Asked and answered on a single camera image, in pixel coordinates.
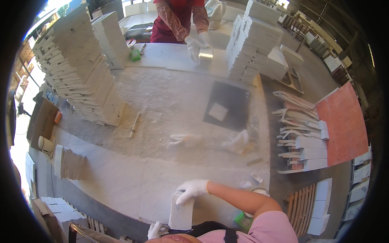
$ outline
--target pink board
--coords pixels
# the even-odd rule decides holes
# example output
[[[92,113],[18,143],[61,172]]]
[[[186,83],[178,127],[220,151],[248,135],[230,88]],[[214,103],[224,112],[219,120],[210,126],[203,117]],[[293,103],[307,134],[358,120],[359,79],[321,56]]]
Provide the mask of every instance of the pink board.
[[[320,120],[327,122],[328,167],[368,151],[366,126],[350,82],[316,105]]]

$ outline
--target gloved hand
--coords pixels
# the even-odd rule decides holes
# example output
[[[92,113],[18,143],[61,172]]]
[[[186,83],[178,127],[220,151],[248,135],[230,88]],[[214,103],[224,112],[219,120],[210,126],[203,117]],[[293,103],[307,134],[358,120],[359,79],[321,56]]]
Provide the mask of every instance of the gloved hand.
[[[201,44],[190,36],[185,38],[185,42],[187,44],[186,46],[188,47],[189,56],[191,57],[192,61],[198,64],[198,53],[200,48],[207,48],[207,46]]]
[[[200,34],[198,34],[198,36],[200,36],[200,39],[204,42],[205,46],[212,48],[212,44],[211,41],[209,40],[208,32],[203,31]]]
[[[169,144],[183,144],[186,148],[192,148],[201,143],[203,136],[193,135],[193,134],[173,134],[170,136],[172,140],[177,140],[175,142],[170,142]]]
[[[157,221],[155,224],[151,224],[149,228],[149,233],[147,234],[147,237],[149,240],[160,238],[161,235],[167,234],[168,229],[165,227],[162,227],[161,222]]]
[[[203,194],[209,194],[207,189],[207,184],[209,180],[187,180],[182,185],[180,185],[177,190],[185,191],[176,201],[177,205],[183,204],[192,197],[197,197]]]

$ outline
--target stack of marble tiles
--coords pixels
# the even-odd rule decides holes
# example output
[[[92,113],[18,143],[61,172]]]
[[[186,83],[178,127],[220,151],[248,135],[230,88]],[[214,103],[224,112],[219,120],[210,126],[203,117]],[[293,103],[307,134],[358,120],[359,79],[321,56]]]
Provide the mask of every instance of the stack of marble tiles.
[[[245,14],[234,21],[226,49],[230,79],[252,83],[259,67],[281,42],[284,32],[275,26],[279,17],[275,9],[249,0]]]
[[[116,11],[94,19],[92,27],[106,55],[109,69],[124,69],[131,51],[121,33]]]
[[[56,21],[33,52],[47,82],[84,119],[118,126],[125,102],[117,93],[84,5]]]

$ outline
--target pink shirt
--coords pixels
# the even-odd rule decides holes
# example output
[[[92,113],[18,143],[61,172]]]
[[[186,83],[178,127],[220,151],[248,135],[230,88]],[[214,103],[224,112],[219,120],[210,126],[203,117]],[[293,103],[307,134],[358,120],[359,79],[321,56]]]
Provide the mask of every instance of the pink shirt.
[[[225,243],[226,230],[218,229],[197,237],[203,243]],[[288,217],[281,211],[260,214],[252,222],[249,234],[237,231],[238,243],[298,243]]]

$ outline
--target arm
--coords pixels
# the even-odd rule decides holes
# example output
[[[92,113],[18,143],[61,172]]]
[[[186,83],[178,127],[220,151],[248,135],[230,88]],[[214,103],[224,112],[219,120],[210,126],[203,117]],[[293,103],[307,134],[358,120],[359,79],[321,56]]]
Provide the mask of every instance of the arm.
[[[209,21],[208,14],[204,6],[193,7],[193,22],[196,25],[197,33],[207,32]]]
[[[180,20],[173,13],[169,5],[163,1],[155,3],[157,8],[158,16],[163,20],[163,22],[172,30],[177,41],[183,41],[187,36],[189,36],[188,31],[181,25]]]
[[[254,219],[267,211],[282,211],[280,205],[271,197],[209,181],[209,194],[215,195],[232,206],[254,215]]]
[[[190,180],[184,182],[177,188],[179,191],[185,191],[178,199],[177,204],[183,204],[191,197],[202,194],[215,195],[232,206],[254,215],[256,218],[261,213],[267,211],[281,211],[280,205],[271,197],[242,190],[226,185],[218,184],[209,180]]]

